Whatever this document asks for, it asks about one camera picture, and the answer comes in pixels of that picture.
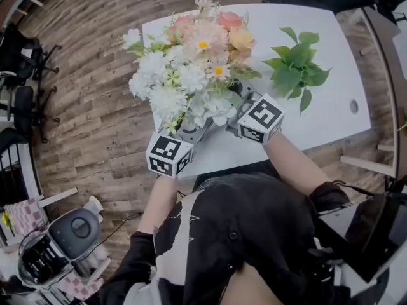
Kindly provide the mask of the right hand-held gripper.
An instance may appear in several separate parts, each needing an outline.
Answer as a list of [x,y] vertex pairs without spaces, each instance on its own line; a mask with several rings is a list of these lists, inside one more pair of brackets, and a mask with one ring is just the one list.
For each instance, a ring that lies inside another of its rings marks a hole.
[[232,89],[241,100],[236,115],[226,123],[226,130],[236,137],[266,144],[279,131],[284,119],[283,108],[267,93],[238,82]]

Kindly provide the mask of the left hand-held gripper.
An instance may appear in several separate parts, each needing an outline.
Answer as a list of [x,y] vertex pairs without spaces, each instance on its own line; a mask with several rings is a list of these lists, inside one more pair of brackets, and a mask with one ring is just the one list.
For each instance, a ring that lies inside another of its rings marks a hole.
[[153,132],[146,149],[148,169],[157,175],[176,178],[192,162],[194,146],[213,123],[211,118],[203,127],[182,123],[175,134],[161,126],[159,132]]

